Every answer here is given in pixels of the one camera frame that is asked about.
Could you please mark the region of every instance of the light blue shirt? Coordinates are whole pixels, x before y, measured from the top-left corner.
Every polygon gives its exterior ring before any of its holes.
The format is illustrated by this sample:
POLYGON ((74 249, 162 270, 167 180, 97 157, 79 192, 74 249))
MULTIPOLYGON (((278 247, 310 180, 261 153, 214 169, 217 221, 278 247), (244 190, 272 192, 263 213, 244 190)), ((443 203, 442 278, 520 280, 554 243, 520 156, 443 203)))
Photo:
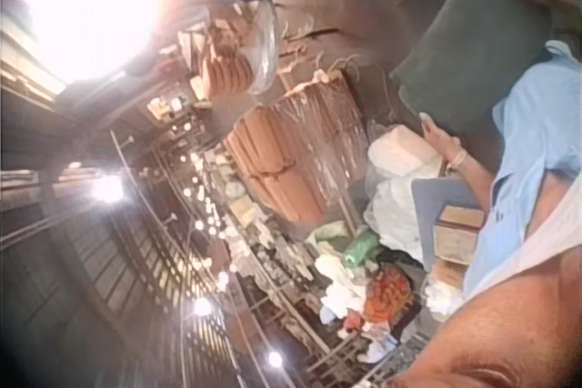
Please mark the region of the light blue shirt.
POLYGON ((580 173, 580 63, 560 43, 547 49, 553 58, 530 67, 493 109, 505 150, 466 294, 524 242, 545 170, 580 173))

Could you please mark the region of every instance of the pillow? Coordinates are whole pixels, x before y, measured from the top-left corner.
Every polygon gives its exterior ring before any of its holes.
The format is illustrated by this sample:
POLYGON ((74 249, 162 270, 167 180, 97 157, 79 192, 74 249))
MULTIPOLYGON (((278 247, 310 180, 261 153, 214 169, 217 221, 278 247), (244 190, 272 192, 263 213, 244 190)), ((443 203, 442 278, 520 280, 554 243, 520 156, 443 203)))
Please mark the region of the pillow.
POLYGON ((550 31, 550 11, 529 0, 446 0, 390 77, 409 109, 458 133, 507 95, 550 31))

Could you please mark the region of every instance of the green plastic bag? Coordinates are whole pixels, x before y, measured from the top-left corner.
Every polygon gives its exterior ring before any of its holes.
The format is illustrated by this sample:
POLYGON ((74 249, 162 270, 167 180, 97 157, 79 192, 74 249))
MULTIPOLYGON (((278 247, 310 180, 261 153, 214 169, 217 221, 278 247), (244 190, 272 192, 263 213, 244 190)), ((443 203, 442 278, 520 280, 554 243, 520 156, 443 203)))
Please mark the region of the green plastic bag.
POLYGON ((342 256, 342 265, 345 268, 357 268, 364 263, 368 254, 379 247, 378 234, 364 231, 346 248, 342 256))

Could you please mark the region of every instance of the bracelet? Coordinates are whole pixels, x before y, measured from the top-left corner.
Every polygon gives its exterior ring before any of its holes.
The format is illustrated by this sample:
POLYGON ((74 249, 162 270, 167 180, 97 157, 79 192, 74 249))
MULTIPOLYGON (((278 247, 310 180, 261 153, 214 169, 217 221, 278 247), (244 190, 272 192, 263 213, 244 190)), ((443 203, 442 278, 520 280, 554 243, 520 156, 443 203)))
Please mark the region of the bracelet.
POLYGON ((458 167, 467 159, 469 153, 465 149, 461 149, 457 156, 451 161, 451 167, 458 170, 458 167))

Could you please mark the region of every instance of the light bulb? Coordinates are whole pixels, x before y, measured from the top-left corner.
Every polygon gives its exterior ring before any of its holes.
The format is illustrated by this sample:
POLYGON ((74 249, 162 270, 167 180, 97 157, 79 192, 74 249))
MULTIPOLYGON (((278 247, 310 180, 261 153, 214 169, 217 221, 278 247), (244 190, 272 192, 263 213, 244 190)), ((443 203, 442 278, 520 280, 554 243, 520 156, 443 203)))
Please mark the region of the light bulb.
POLYGON ((124 197, 124 187, 119 176, 103 176, 95 182, 95 197, 106 204, 114 204, 124 197))
POLYGON ((228 277, 227 272, 220 272, 218 274, 218 282, 222 282, 223 284, 228 284, 229 281, 230 281, 230 278, 228 277))
POLYGON ((279 352, 269 352, 268 360, 273 368, 281 368, 283 366, 283 356, 279 352))
POLYGON ((194 302, 194 313, 199 317, 206 317, 212 313, 212 304, 205 297, 200 297, 194 302))

